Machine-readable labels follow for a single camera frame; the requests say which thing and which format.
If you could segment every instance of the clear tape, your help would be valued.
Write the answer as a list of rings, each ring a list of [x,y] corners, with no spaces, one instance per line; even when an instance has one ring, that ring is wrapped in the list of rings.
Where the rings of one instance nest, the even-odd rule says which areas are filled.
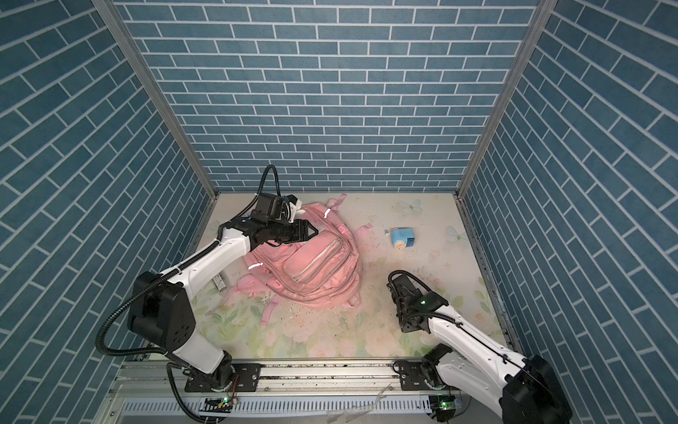
[[[358,417],[362,417],[363,415],[371,412],[374,410],[376,407],[377,403],[386,397],[384,395],[384,392],[388,389],[391,388],[391,384],[389,383],[386,387],[382,389],[377,394],[377,397],[374,399],[374,402],[372,402],[369,405],[364,405],[364,406],[354,406],[353,408],[346,408],[346,409],[337,409],[337,410],[331,410],[327,412],[327,424],[331,424],[335,421],[337,421],[339,418],[342,416],[346,416],[346,420],[344,421],[345,423],[348,423],[349,421],[353,421],[354,419]]]

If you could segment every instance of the brick wall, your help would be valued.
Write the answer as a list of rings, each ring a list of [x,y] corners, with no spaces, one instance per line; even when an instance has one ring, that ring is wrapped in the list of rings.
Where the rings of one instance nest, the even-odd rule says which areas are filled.
[[[207,199],[89,0],[0,11],[0,423],[89,422],[122,361],[102,316]]]
[[[450,192],[537,0],[226,3],[116,1],[221,191]]]
[[[468,207],[581,422],[678,421],[678,3],[560,0]]]

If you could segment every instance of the blue object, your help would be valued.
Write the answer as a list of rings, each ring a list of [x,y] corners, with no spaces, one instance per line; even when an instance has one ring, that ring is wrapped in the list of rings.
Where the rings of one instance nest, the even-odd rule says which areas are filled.
[[[395,229],[391,231],[391,243],[398,249],[411,248],[414,245],[414,232],[411,228]]]

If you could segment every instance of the blue brick wall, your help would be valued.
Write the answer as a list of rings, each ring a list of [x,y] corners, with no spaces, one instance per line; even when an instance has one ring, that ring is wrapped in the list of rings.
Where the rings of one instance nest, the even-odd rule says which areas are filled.
[[[221,191],[457,187],[537,0],[117,1]]]
[[[465,200],[581,422],[678,422],[677,22],[560,0]]]
[[[89,0],[0,0],[0,178],[0,423],[91,422],[102,317],[207,198]]]

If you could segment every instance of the backpack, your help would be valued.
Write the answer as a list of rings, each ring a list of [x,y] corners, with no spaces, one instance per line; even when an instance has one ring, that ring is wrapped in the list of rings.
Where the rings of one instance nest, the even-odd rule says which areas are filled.
[[[367,224],[351,233],[336,213],[345,198],[342,194],[326,206],[302,207],[302,218],[318,229],[307,242],[278,247],[262,244],[243,257],[250,274],[238,281],[237,291],[272,290],[276,294],[264,310],[262,325],[268,324],[273,309],[284,298],[317,309],[360,305],[362,262],[355,237],[372,226]]]

